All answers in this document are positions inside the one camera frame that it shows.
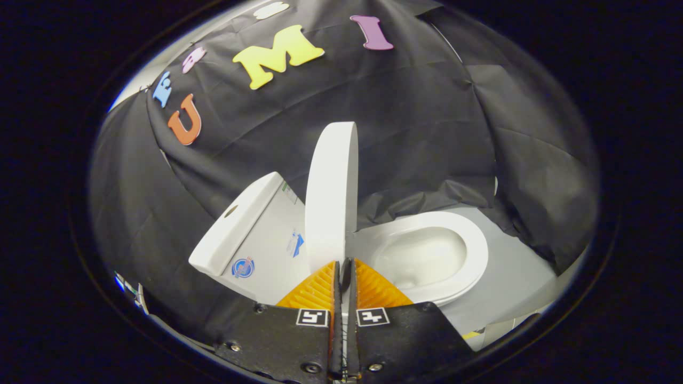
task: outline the floor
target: floor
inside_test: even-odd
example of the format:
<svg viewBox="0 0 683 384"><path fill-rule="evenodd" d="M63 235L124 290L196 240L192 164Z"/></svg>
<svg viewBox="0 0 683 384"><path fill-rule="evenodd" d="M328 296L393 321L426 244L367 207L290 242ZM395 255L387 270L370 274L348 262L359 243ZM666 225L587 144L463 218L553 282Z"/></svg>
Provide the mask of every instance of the floor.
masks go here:
<svg viewBox="0 0 683 384"><path fill-rule="evenodd" d="M454 206L445 211L473 221L488 243L488 264L482 278L467 293L441 308L461 335L499 321L557 279L548 262L517 238L503 233L477 208Z"/></svg>

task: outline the wrinkled fabric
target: wrinkled fabric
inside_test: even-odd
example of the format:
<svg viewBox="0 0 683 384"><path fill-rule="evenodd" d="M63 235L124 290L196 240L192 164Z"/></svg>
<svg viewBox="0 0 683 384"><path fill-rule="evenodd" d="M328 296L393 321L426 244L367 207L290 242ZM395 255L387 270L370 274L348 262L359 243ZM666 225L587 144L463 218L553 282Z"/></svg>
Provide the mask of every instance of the wrinkled fabric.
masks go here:
<svg viewBox="0 0 683 384"><path fill-rule="evenodd" d="M108 114L93 149L90 210L102 259L141 283L178 331L211 343L246 298L188 258L240 192L278 171L305 202L318 137L331 122L359 134L358 228L458 203L479 207L564 271L598 215L597 160L578 111L509 40L437 3L290 0L264 20L237 16L180 54L165 108L150 91ZM390 51L363 47L349 19L376 16ZM232 58L302 25L322 57L258 90ZM198 46L207 53L182 74ZM199 137L182 145L171 114L193 94ZM191 122L180 113L185 127ZM499 186L494 195L494 177Z"/></svg>

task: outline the orange letter u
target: orange letter u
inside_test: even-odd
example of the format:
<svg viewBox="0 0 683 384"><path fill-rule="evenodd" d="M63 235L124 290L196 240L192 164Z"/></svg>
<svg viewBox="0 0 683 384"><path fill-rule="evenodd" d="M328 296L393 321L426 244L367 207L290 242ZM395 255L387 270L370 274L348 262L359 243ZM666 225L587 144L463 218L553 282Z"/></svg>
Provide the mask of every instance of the orange letter u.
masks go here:
<svg viewBox="0 0 683 384"><path fill-rule="evenodd" d="M199 132L201 131L201 117L199 116L199 112L197 112L195 103L192 102L192 94L187 95L185 100L180 103L180 108L184 109L187 112L187 115L190 116L192 128L188 131L182 125L182 122L180 121L180 111L175 111L173 112L173 115L171 115L171 118L169 119L169 128L173 130L173 133L176 134L178 141L180 141L182 145L189 146L197 139L197 136L199 136Z"/></svg>

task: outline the toilet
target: toilet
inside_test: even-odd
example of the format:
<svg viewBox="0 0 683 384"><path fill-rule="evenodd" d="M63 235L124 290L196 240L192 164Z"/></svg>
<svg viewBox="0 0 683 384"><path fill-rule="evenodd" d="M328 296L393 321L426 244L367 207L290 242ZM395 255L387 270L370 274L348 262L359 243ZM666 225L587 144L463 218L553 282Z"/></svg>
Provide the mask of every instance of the toilet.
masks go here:
<svg viewBox="0 0 683 384"><path fill-rule="evenodd" d="M354 122L329 124L311 162L305 208L311 270L358 258L413 303L446 305L472 289L486 270L488 246L469 219L425 212L356 229L358 136Z"/></svg>
<svg viewBox="0 0 683 384"><path fill-rule="evenodd" d="M486 269L482 231L450 212L425 212L357 230L358 134L329 124L311 161L306 205L272 172L252 182L218 216L189 263L259 303L276 305L332 261L358 258L413 303L448 304Z"/></svg>

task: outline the orange gripper pad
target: orange gripper pad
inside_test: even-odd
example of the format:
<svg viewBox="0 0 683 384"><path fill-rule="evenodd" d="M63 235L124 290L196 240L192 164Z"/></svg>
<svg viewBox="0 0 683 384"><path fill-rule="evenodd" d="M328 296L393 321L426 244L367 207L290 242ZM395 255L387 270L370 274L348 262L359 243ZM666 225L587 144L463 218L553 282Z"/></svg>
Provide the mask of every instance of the orange gripper pad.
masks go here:
<svg viewBox="0 0 683 384"><path fill-rule="evenodd" d="M403 292L396 288L379 272L366 263L356 262L356 308L359 310L377 307L399 307L413 304Z"/></svg>
<svg viewBox="0 0 683 384"><path fill-rule="evenodd" d="M334 315L335 309L335 263L330 262L315 273L306 277L289 292L278 306L288 308L305 308L307 310L328 310Z"/></svg>

